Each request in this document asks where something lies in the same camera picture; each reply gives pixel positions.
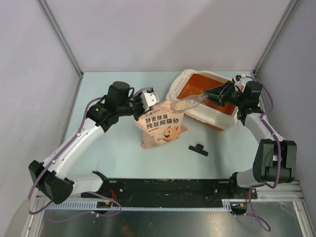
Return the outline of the pink cat litter bag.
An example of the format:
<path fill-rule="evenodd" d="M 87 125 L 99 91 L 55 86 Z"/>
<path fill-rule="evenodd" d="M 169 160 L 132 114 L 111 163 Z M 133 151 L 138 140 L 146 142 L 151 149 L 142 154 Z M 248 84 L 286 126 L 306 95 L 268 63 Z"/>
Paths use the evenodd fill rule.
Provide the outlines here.
<path fill-rule="evenodd" d="M 135 121 L 143 132 L 142 148 L 153 148 L 175 141 L 188 130 L 183 125 L 184 113 L 172 111 L 172 105 L 172 101 L 164 101 Z"/>

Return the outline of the clear plastic litter scoop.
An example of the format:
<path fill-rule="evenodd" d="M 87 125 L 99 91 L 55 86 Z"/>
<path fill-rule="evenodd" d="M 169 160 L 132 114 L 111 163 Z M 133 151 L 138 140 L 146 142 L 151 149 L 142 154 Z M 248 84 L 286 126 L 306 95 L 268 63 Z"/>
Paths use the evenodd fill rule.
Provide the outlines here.
<path fill-rule="evenodd" d="M 182 113 L 188 109 L 197 107 L 203 100 L 207 99 L 207 95 L 190 95 L 183 99 L 178 99 L 175 94 L 170 94 L 170 109 L 175 113 Z"/>

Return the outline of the white and orange litter box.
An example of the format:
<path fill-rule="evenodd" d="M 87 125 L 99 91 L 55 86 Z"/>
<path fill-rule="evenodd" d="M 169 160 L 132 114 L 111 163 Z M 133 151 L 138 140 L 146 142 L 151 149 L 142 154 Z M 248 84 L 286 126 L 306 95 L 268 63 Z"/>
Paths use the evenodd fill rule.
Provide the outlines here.
<path fill-rule="evenodd" d="M 230 79 L 210 72 L 184 70 L 172 83 L 166 100 L 183 99 L 201 94 L 206 89 L 218 87 Z M 220 107 L 209 100 L 203 100 L 197 107 L 185 111 L 185 115 L 219 131 L 228 130 L 237 122 L 237 107 L 231 103 Z"/>

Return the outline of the black bag clip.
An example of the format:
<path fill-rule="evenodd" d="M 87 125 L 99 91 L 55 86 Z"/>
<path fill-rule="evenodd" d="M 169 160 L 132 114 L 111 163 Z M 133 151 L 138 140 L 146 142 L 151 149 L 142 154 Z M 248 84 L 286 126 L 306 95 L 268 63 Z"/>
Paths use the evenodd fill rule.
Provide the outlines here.
<path fill-rule="evenodd" d="M 203 155 L 205 157 L 208 156 L 208 152 L 204 150 L 204 145 L 202 145 L 202 144 L 196 144 L 195 146 L 189 146 L 188 149 L 193 151 L 193 152 L 196 152 L 200 155 Z"/>

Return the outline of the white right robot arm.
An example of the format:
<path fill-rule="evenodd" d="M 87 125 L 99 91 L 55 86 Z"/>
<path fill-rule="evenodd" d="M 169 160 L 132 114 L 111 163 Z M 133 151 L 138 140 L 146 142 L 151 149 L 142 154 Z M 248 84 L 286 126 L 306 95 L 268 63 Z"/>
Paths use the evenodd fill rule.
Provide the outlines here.
<path fill-rule="evenodd" d="M 207 99 L 217 106 L 227 103 L 238 108 L 237 119 L 258 142 L 258 149 L 251 169 L 236 172 L 230 177 L 228 193 L 239 198 L 246 188 L 268 186 L 275 189 L 279 184 L 294 181 L 297 144 L 279 135 L 266 119 L 266 113 L 259 106 L 259 98 L 264 89 L 256 81 L 248 81 L 244 90 L 237 82 L 228 81 L 221 86 L 204 91 Z"/>

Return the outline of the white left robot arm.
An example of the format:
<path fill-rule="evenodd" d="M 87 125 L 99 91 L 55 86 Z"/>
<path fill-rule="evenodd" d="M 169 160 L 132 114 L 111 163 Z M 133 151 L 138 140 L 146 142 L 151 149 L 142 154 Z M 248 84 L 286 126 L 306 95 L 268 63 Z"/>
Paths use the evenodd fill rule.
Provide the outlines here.
<path fill-rule="evenodd" d="M 33 189 L 38 189 L 54 204 L 63 203 L 75 194 L 93 192 L 102 198 L 108 194 L 106 177 L 99 171 L 70 177 L 69 171 L 85 150 L 120 117 L 132 116 L 135 120 L 159 102 L 153 88 L 134 88 L 122 81 L 113 82 L 106 95 L 91 100 L 83 114 L 81 124 L 53 154 L 44 161 L 33 161 L 29 172 Z"/>

